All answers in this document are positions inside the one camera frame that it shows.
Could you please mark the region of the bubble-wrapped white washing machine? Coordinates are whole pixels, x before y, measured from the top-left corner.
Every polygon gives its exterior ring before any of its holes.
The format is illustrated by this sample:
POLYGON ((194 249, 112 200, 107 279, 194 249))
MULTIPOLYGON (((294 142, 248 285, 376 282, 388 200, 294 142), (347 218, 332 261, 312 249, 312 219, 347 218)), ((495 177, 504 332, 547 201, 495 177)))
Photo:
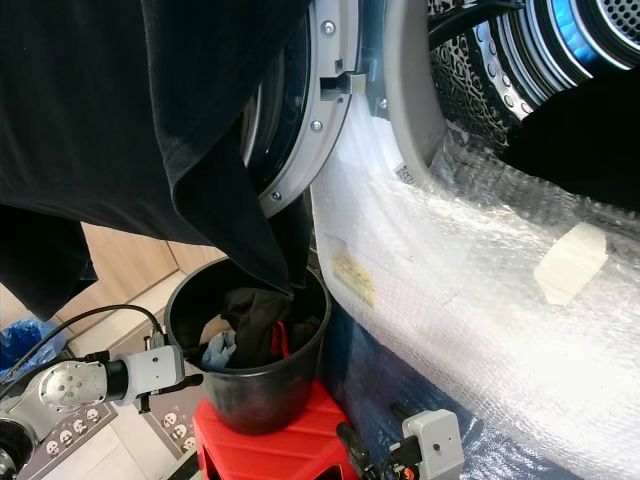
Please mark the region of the bubble-wrapped white washing machine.
POLYGON ((376 342, 530 451, 594 480, 640 480, 640 214, 571 195, 472 146, 436 105, 426 0, 372 0, 376 72, 311 184, 335 301, 376 342), (534 268, 585 221, 608 260, 566 306, 534 268), (374 307, 338 282, 347 250, 374 307))

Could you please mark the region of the dark blue wrap sheet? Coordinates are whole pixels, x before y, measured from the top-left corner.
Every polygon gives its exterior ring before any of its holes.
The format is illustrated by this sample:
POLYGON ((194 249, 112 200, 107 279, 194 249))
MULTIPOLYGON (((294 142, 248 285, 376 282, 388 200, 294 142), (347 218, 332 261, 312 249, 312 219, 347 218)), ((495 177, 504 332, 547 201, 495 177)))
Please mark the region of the dark blue wrap sheet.
POLYGON ((401 440, 392 404, 413 413, 449 410, 460 421, 462 480, 581 480, 481 420, 396 353, 381 346, 342 307, 335 306, 323 346, 321 381, 343 408, 376 463, 401 440))

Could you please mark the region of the pale blue cloth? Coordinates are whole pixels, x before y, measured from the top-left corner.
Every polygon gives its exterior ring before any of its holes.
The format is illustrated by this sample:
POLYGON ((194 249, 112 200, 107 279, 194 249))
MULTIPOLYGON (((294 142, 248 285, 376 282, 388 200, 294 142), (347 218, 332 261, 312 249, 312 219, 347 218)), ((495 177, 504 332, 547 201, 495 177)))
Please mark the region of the pale blue cloth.
POLYGON ((236 349, 236 332, 234 330, 219 332, 212 335, 210 342, 206 344, 200 364, 209 371, 224 369, 229 364, 230 357, 233 356, 236 349))

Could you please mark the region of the red plastic stool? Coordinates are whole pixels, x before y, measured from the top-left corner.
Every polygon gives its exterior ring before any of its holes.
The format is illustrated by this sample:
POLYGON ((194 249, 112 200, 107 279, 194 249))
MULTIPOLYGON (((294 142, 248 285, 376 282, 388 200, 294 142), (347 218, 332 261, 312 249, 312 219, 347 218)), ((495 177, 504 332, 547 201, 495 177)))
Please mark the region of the red plastic stool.
POLYGON ((320 381, 302 415, 268 435, 225 428, 204 399, 195 411, 198 465, 210 480, 358 480, 337 435, 346 420, 320 381))

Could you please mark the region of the black plastic bucket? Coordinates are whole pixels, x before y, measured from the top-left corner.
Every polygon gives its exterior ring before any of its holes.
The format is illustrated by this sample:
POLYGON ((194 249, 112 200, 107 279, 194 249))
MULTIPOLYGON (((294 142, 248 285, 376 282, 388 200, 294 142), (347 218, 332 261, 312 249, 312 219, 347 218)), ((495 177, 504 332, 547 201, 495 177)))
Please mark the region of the black plastic bucket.
POLYGON ((273 291, 228 257, 210 262, 189 274, 165 308, 166 338, 180 347, 184 358, 204 372, 202 387, 221 424, 236 433, 265 435, 282 430, 301 416, 312 384, 320 379, 326 326, 333 300, 315 270, 308 271, 305 288, 291 294, 296 314, 320 317, 320 332, 291 357, 251 369, 206 370, 200 364, 206 343, 205 326, 221 315, 225 294, 239 288, 273 291))

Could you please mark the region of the dark brown-black garment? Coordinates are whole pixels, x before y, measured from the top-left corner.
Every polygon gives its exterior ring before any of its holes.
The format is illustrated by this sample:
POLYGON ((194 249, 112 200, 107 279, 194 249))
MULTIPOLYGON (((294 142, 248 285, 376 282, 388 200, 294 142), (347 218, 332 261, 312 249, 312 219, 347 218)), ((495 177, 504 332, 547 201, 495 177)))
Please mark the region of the dark brown-black garment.
POLYGON ((228 369, 256 369, 291 357, 310 343, 320 317, 296 314, 287 294, 239 288, 225 294, 221 317, 236 332, 236 352, 228 369))

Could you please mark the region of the black bin with blue bag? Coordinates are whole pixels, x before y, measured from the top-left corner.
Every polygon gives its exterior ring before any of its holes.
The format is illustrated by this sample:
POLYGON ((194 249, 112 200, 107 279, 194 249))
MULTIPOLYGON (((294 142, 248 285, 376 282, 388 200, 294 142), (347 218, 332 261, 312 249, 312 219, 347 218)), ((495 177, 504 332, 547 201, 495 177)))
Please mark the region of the black bin with blue bag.
POLYGON ((24 317, 24 319, 14 321, 12 325, 5 326, 0 332, 1 378, 8 379, 8 383, 20 380, 28 372, 36 370, 38 366, 55 360, 67 347, 67 332, 56 334, 49 343, 38 349, 35 356, 29 358, 26 364, 20 366, 15 374, 9 374, 20 358, 26 356, 32 348, 36 347, 37 343, 40 343, 42 339, 56 329, 58 329, 58 324, 37 319, 37 317, 24 317))

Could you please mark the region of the light wood cabinet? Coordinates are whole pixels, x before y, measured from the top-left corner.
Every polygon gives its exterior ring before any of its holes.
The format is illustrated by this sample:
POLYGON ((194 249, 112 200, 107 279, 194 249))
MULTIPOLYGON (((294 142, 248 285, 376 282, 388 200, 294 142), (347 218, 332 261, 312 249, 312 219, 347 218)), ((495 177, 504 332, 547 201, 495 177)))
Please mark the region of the light wood cabinet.
MULTIPOLYGON (((44 233, 44 227, 37 227, 33 221, 23 221, 26 220, 4 219, 1 260, 9 260, 12 253, 17 253, 20 241, 37 236, 36 232, 44 233)), ((138 297, 169 276, 177 275, 178 271, 193 273, 201 266, 225 257, 220 250, 202 244, 166 242, 122 230, 81 225, 93 269, 99 279, 78 296, 70 298, 58 314, 51 316, 54 321, 67 320, 70 316, 104 305, 133 303, 142 306, 143 302, 138 297)), ((0 326, 31 316, 32 312, 27 311, 12 292, 1 291, 0 326)))

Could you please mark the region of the yellow washer label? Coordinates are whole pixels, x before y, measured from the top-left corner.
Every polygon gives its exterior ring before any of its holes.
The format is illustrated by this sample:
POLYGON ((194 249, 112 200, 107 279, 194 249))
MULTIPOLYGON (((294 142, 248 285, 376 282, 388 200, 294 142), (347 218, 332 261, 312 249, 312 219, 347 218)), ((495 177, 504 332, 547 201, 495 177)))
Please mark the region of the yellow washer label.
POLYGON ((369 270, 347 250, 339 250, 332 256, 332 271, 344 287, 361 302, 375 306, 376 292, 369 270))

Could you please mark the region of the beige tape piece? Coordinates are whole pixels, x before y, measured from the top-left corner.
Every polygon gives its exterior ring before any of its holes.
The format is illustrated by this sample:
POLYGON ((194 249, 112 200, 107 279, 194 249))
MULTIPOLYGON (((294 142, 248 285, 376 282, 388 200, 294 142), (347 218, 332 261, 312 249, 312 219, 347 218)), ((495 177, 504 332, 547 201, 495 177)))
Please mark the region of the beige tape piece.
POLYGON ((566 306, 604 268, 608 257, 607 233, 581 221, 552 244, 532 276, 549 305, 566 306))

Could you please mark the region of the grey round washer door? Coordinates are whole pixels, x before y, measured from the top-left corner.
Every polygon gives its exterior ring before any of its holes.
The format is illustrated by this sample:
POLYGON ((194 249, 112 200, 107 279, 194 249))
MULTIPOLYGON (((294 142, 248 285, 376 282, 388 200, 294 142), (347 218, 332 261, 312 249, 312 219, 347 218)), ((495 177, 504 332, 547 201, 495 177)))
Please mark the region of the grey round washer door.
POLYGON ((266 216, 306 191, 364 88, 358 0, 311 0, 244 109, 242 157, 266 216))

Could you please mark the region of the black hanging garment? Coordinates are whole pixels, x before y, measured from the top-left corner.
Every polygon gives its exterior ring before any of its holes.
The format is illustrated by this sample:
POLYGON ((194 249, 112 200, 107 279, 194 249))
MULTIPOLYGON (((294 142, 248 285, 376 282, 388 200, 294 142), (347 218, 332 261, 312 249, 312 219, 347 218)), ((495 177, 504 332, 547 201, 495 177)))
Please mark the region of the black hanging garment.
POLYGON ((236 123, 311 1, 5 1, 0 280, 29 312, 96 282, 88 224, 212 246, 291 291, 236 123))

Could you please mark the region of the black crumpled cloth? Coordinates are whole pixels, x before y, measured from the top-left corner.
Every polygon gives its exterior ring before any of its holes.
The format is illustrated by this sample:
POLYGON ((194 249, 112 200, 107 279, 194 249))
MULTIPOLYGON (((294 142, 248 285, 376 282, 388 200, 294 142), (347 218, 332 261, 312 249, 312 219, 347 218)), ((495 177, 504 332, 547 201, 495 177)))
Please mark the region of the black crumpled cloth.
POLYGON ((500 159, 512 168, 640 212, 640 68, 554 93, 507 140, 500 159))

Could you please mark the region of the steel washer drum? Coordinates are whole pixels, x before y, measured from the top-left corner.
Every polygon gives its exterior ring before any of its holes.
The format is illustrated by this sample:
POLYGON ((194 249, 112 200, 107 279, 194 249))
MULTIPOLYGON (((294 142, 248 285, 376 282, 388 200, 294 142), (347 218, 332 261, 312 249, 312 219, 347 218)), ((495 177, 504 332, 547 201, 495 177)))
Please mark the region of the steel washer drum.
POLYGON ((426 0, 431 24, 483 8, 431 52, 443 115, 488 145, 554 93, 640 67, 640 0, 426 0))

